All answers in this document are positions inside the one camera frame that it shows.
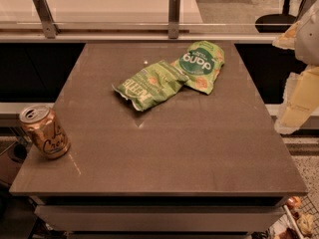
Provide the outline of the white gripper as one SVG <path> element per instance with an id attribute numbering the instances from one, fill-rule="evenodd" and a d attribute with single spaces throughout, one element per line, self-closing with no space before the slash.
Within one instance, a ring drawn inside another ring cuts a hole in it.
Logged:
<path id="1" fill-rule="evenodd" d="M 319 9 L 311 7 L 272 45 L 283 50 L 295 49 L 296 59 L 308 65 L 302 73 L 289 75 L 277 113 L 275 130 L 291 134 L 319 108 Z"/>

